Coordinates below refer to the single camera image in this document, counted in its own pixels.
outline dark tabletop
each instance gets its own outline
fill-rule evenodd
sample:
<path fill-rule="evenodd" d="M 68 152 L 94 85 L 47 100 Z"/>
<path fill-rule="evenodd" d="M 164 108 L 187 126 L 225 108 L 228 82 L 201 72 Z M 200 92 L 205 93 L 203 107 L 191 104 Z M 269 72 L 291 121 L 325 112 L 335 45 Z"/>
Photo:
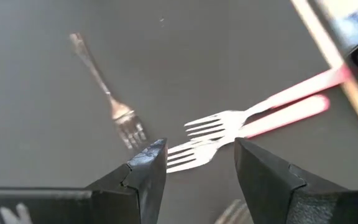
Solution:
<path fill-rule="evenodd" d="M 84 187 L 127 159 L 105 96 L 73 53 L 81 32 L 117 97 L 153 138 L 244 110 L 328 69 L 290 1 L 0 0 L 0 185 Z M 358 189 L 358 118 L 331 109 L 257 137 L 280 157 Z M 159 223 L 212 223 L 242 198 L 232 145 L 169 174 Z"/>

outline fork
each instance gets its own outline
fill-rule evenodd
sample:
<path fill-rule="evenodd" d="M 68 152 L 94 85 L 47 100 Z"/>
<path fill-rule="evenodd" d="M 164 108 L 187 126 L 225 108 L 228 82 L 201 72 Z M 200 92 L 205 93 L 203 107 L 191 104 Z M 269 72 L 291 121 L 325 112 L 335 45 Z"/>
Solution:
<path fill-rule="evenodd" d="M 191 169 L 209 162 L 225 144 L 234 141 L 236 137 L 251 138 L 275 128 L 294 123 L 322 113 L 329 108 L 329 99 L 324 95 L 314 95 L 297 102 L 280 111 L 249 123 L 240 130 L 233 130 L 216 141 L 189 141 L 168 149 L 167 173 Z"/>
<path fill-rule="evenodd" d="M 293 87 L 273 95 L 266 100 L 252 106 L 245 111 L 227 110 L 204 118 L 186 123 L 185 126 L 193 126 L 186 130 L 188 136 L 201 135 L 191 138 L 192 141 L 205 141 L 221 138 L 231 131 L 238 131 L 250 116 L 299 100 L 319 91 L 331 88 L 342 83 L 347 78 L 342 70 L 328 70 L 309 78 Z"/>
<path fill-rule="evenodd" d="M 215 224 L 254 224 L 248 206 L 242 200 L 234 200 L 215 221 Z"/>
<path fill-rule="evenodd" d="M 91 74 L 96 79 L 98 85 L 106 94 L 111 104 L 111 117 L 118 127 L 118 133 L 124 141 L 126 147 L 131 151 L 143 150 L 147 144 L 147 136 L 144 128 L 135 111 L 129 106 L 121 103 L 107 87 L 106 82 L 102 78 L 100 70 L 97 68 L 96 63 L 88 50 L 84 39 L 79 33 L 70 34 L 70 40 L 74 45 L 74 50 L 82 62 L 89 68 Z"/>

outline metal fork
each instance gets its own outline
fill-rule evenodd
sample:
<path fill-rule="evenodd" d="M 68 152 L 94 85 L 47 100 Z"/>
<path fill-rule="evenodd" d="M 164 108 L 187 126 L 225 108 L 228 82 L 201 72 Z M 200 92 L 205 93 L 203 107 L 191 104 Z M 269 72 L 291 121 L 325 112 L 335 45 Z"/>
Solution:
<path fill-rule="evenodd" d="M 254 224 L 248 206 L 242 200 L 233 201 L 215 224 Z"/>
<path fill-rule="evenodd" d="M 148 142 L 139 117 L 136 116 L 132 108 L 113 97 L 81 35 L 79 33 L 70 34 L 70 40 L 74 45 L 75 53 L 89 68 L 98 85 L 106 94 L 111 104 L 111 117 L 117 124 L 118 133 L 126 147 L 130 150 L 143 150 L 143 147 L 148 145 Z"/>
<path fill-rule="evenodd" d="M 344 76 L 341 71 L 325 71 L 267 98 L 248 110 L 223 111 L 186 123 L 185 126 L 202 124 L 189 128 L 186 132 L 188 132 L 188 136 L 203 134 L 202 136 L 191 138 L 192 141 L 206 141 L 230 135 L 231 132 L 238 131 L 245 123 L 246 119 L 254 114 L 285 105 L 289 102 L 315 94 L 321 90 L 331 88 L 342 83 L 345 78 L 346 76 Z"/>
<path fill-rule="evenodd" d="M 231 129 L 216 141 L 189 141 L 168 149 L 167 173 L 191 169 L 208 163 L 218 149 L 233 142 L 236 137 L 251 138 L 275 128 L 322 113 L 329 108 L 329 99 L 323 95 L 311 96 L 280 111 L 249 123 L 240 130 Z"/>

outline pink fork handle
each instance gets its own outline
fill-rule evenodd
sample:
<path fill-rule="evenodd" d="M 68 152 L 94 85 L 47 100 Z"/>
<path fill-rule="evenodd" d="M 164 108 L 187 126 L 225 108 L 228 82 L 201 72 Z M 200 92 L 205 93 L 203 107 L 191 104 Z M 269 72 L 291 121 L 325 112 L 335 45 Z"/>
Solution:
<path fill-rule="evenodd" d="M 263 103 L 268 103 L 269 105 L 272 105 L 271 108 L 276 108 L 292 101 L 299 100 L 300 98 L 310 96 L 319 91 L 341 84 L 347 78 L 346 74 L 346 72 L 343 72 L 343 67 L 338 70 L 327 70 L 267 98 L 266 102 Z"/>
<path fill-rule="evenodd" d="M 258 134 L 309 118 L 329 108 L 329 99 L 324 95 L 311 96 L 278 112 L 243 126 L 239 136 L 251 138 Z"/>

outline gray table surface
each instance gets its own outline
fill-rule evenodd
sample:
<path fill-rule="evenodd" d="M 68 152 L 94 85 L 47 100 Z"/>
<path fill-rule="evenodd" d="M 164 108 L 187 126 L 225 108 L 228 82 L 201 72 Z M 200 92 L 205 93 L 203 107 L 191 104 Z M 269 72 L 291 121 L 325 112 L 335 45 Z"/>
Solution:
<path fill-rule="evenodd" d="M 71 50 L 81 32 L 117 97 L 153 138 L 244 110 L 328 68 L 290 1 L 0 0 L 0 185 L 83 187 L 127 159 L 102 91 Z M 255 138 L 358 189 L 358 118 L 341 89 L 326 113 Z M 232 146 L 167 177 L 159 223 L 212 223 L 235 198 Z"/>

